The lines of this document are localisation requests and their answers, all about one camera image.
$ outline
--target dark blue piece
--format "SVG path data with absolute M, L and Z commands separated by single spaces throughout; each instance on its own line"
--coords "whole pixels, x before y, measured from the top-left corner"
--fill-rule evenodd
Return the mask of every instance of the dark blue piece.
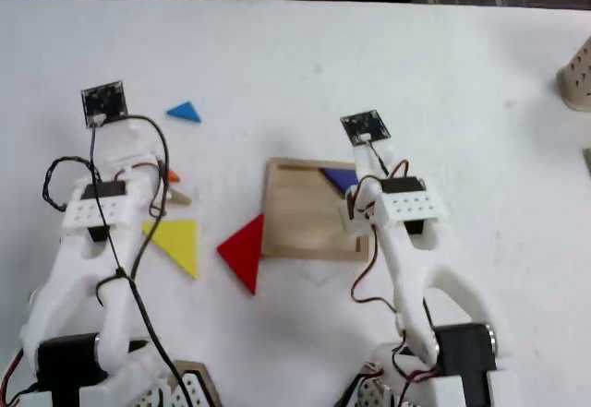
M 339 189 L 341 195 L 349 189 L 350 186 L 357 184 L 357 175 L 355 170 L 349 169 L 320 169 L 333 186 Z
M 170 109 L 166 114 L 175 116 L 177 118 L 187 119 L 188 121 L 195 121 L 196 123 L 201 122 L 201 117 L 193 107 L 193 104 L 189 101 L 183 102 L 181 105 L 177 105 L 174 109 Z

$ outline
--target robotic arm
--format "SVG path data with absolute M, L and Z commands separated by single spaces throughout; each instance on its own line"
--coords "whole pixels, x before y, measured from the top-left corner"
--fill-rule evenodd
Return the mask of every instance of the robotic arm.
M 127 133 L 127 140 L 137 137 L 128 123 L 110 126 L 97 130 L 102 138 L 111 139 L 109 133 Z M 110 172 L 123 173 L 116 181 L 98 184 L 103 214 L 127 274 L 142 242 L 141 224 L 160 179 L 155 170 L 132 166 L 156 162 L 149 152 L 124 153 L 108 160 L 106 166 Z M 67 204 L 49 280 L 32 296 L 29 321 L 21 331 L 24 355 L 36 370 L 40 387 L 39 392 L 23 396 L 21 405 L 66 405 L 74 399 L 75 404 L 68 405 L 126 405 L 163 373 L 165 366 L 154 346 L 130 340 L 135 303 L 124 279 L 108 281 L 96 291 L 104 313 L 98 333 L 60 336 L 80 304 L 95 297 L 99 282 L 114 277 L 116 269 L 92 182 L 85 176 L 78 180 Z
M 354 145 L 360 178 L 342 203 L 344 225 L 355 235 L 375 231 L 376 248 L 383 251 L 392 275 L 396 327 L 404 338 L 399 347 L 385 344 L 374 355 L 392 405 L 397 405 L 394 392 L 423 407 L 519 405 L 513 373 L 498 367 L 498 359 L 507 364 L 512 352 L 506 321 L 485 284 L 465 271 L 466 253 L 452 233 L 434 185 L 407 176 L 406 160 L 392 162 L 390 134 L 377 112 L 348 116 L 342 122 Z M 397 166 L 394 170 L 405 165 L 402 177 L 382 172 L 386 162 L 378 150 Z M 430 287 L 448 294 L 472 322 L 433 326 L 424 302 Z M 406 353 L 397 355 L 405 345 Z M 419 379 L 409 378 L 413 371 L 421 372 L 423 382 L 413 384 Z

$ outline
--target white robotic arm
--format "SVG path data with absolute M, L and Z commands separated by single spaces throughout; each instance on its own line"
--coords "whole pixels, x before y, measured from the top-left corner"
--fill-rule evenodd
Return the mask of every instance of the white robotic arm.
M 414 370 L 439 369 L 440 372 L 440 377 L 407 388 L 407 398 L 423 407 L 470 405 L 464 398 L 471 396 L 469 390 L 463 390 L 467 382 L 459 375 L 449 374 L 455 370 L 443 367 L 454 353 L 459 353 L 460 358 L 452 359 L 462 361 L 461 355 L 467 353 L 468 347 L 483 346 L 489 348 L 484 353 L 491 356 L 490 370 L 483 372 L 488 374 L 490 405 L 519 405 L 513 374 L 495 366 L 497 358 L 509 358 L 512 352 L 506 321 L 489 296 L 487 286 L 466 271 L 466 252 L 452 233 L 447 211 L 433 183 L 424 178 L 388 178 L 382 172 L 383 164 L 404 166 L 406 161 L 395 157 L 390 135 L 376 112 L 349 116 L 342 121 L 354 144 L 359 178 L 359 184 L 347 191 L 341 206 L 345 228 L 355 235 L 376 231 L 378 245 L 392 275 L 396 326 L 411 354 L 398 356 L 400 368 L 407 375 Z M 435 328 L 424 306 L 425 291 L 431 287 L 448 294 L 472 318 L 472 323 L 455 326 L 457 331 L 453 332 Z M 489 335 L 489 343 L 466 344 L 464 351 L 454 350 L 455 344 L 447 342 L 449 338 L 453 341 L 454 335 L 459 338 L 464 334 L 481 339 L 483 332 Z M 374 362 L 383 368 L 382 380 L 386 386 L 401 393 L 408 378 L 392 365 L 394 348 L 394 344 L 380 347 Z M 478 366 L 478 363 L 465 363 L 465 368 L 470 365 Z
M 115 123 L 99 132 L 108 139 L 112 139 L 109 133 L 111 137 L 127 133 L 127 140 L 137 137 L 128 123 Z M 141 224 L 160 180 L 155 169 L 132 169 L 139 163 L 154 164 L 157 160 L 149 152 L 133 150 L 124 152 L 119 159 L 107 158 L 105 171 L 123 171 L 118 181 L 119 185 L 124 184 L 124 191 L 107 193 L 112 196 L 100 198 L 119 263 L 127 274 L 131 273 L 142 242 Z M 95 336 L 84 338 L 84 341 L 93 341 L 92 345 L 82 345 L 82 339 L 77 338 L 79 347 L 92 347 L 98 366 L 95 370 L 105 372 L 107 378 L 99 384 L 81 388 L 79 402 L 85 407 L 126 405 L 149 389 L 166 367 L 151 343 L 134 352 L 129 351 L 129 322 L 135 302 L 127 280 L 108 281 L 97 289 L 99 282 L 114 277 L 117 266 L 109 243 L 94 242 L 89 235 L 89 230 L 103 227 L 96 198 L 85 196 L 90 185 L 89 175 L 77 181 L 66 207 L 54 267 L 47 283 L 31 297 L 30 317 L 21 331 L 21 341 L 27 361 L 39 375 L 40 346 L 60 337 L 65 323 L 81 303 L 86 298 L 94 298 L 96 292 L 103 305 L 103 326 Z M 43 391 L 31 393 L 21 398 L 20 405 L 52 405 L 51 396 Z

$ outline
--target white table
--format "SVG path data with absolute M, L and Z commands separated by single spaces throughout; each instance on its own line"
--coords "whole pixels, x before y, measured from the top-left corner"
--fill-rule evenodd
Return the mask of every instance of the white table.
M 79 91 L 123 79 L 129 110 L 161 123 L 173 168 L 199 194 L 173 216 L 202 224 L 199 280 L 151 248 L 140 290 L 169 352 L 205 362 L 225 405 L 332 405 L 373 348 L 395 338 L 387 309 L 349 299 L 360 264 L 266 259 L 249 297 L 215 253 L 261 211 L 267 158 L 351 161 L 339 117 L 371 108 L 412 171 L 437 181 L 500 298 L 524 405 L 587 404 L 591 179 L 581 147 L 591 116 L 562 104 L 554 75 L 590 19 L 450 6 L 0 0 L 0 363 L 18 347 L 26 299 L 57 249 L 62 215 L 41 200 L 45 170 L 61 155 L 88 156 Z M 187 100 L 202 125 L 164 116 Z M 52 193 L 65 199 L 80 173 L 56 172 Z M 391 290 L 380 261 L 360 291 Z M 442 299 L 432 304 L 437 320 Z M 70 328 L 96 322 L 80 317 Z

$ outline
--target red triangle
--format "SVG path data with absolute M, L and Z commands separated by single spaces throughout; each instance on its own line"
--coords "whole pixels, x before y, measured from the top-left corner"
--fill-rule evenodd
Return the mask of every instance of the red triangle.
M 264 218 L 261 213 L 218 246 L 218 253 L 252 294 L 257 290 Z

